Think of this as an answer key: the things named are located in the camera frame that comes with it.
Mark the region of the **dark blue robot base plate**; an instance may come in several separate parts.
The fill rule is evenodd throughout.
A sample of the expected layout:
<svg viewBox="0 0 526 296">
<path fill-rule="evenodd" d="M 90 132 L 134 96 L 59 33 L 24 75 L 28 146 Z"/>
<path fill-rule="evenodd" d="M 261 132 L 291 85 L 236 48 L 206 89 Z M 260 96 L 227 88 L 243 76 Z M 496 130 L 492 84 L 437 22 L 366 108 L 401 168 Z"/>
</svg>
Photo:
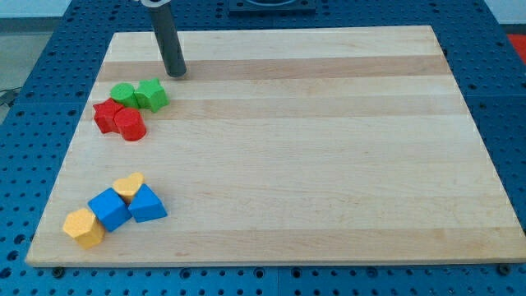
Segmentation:
<svg viewBox="0 0 526 296">
<path fill-rule="evenodd" d="M 229 15 L 314 12 L 317 0 L 228 0 Z"/>
</svg>

